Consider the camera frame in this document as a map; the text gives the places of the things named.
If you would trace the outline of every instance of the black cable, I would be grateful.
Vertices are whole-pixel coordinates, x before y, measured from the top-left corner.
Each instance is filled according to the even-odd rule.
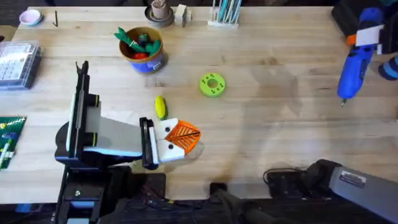
[[[192,209],[192,219],[193,219],[194,224],[198,224],[198,220],[197,220],[197,217],[195,215],[195,209]]]
[[[193,205],[185,205],[185,204],[178,203],[178,202],[176,202],[174,200],[170,200],[170,199],[167,199],[167,198],[159,195],[155,190],[151,189],[150,187],[148,187],[146,185],[143,185],[143,188],[150,190],[156,197],[158,197],[158,198],[160,198],[162,200],[165,200],[168,203],[172,202],[170,204],[176,205],[176,206],[182,207],[182,208],[192,208],[192,209],[195,209],[195,210],[201,210],[203,208],[203,206],[205,205],[205,203],[208,201],[208,200],[204,200],[200,207],[196,207],[196,206],[193,206]]]
[[[264,183],[266,183],[267,185],[269,185],[269,184],[268,184],[268,181],[266,181],[266,174],[267,174],[268,172],[270,172],[270,171],[275,171],[275,170],[279,170],[279,171],[281,171],[281,170],[292,170],[292,171],[297,171],[297,172],[304,172],[304,170],[300,170],[300,169],[296,169],[296,168],[291,168],[291,167],[288,167],[288,168],[271,168],[271,169],[267,169],[267,170],[264,171],[264,173],[262,174],[262,180],[264,181]]]

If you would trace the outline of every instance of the green ring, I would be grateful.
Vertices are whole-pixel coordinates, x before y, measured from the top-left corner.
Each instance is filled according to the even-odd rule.
[[[199,88],[201,92],[208,97],[217,97],[220,96],[225,89],[225,81],[224,78],[217,73],[207,73],[202,76],[199,80]]]

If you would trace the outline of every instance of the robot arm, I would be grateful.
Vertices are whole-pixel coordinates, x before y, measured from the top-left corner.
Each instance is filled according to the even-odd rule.
[[[335,167],[329,188],[381,217],[398,223],[398,183],[347,167]]]
[[[182,159],[197,144],[201,132],[177,118],[140,118],[140,127],[101,117],[99,95],[89,94],[88,62],[77,67],[78,82],[70,120],[57,134],[55,159],[70,168],[105,168],[142,159],[146,169]]]

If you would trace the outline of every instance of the wooden tabletop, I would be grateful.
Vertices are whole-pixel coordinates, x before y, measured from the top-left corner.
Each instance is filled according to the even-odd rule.
[[[135,125],[156,119],[154,98],[162,95],[170,118],[203,132],[192,155],[156,171],[167,174],[169,198],[205,198],[210,182],[262,197],[265,170],[321,158],[398,181],[398,82],[376,70],[392,55],[373,58],[359,95],[341,108],[336,87],[349,48],[330,7],[244,7],[237,30],[208,27],[210,8],[194,7],[186,28],[160,30],[169,62],[153,75],[137,74],[113,36],[118,26],[148,26],[143,7],[38,10],[43,23],[21,25],[14,37],[44,48],[34,86],[0,92],[0,114],[28,117],[17,155],[0,172],[0,203],[57,201],[63,165],[54,159],[55,134],[68,120],[75,61],[84,60],[104,117]],[[220,97],[200,93],[206,72],[224,76]]]

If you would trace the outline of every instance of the gray robot arm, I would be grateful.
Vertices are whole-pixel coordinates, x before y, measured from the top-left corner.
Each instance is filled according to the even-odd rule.
[[[329,188],[335,194],[398,223],[398,183],[340,166],[334,168]]]

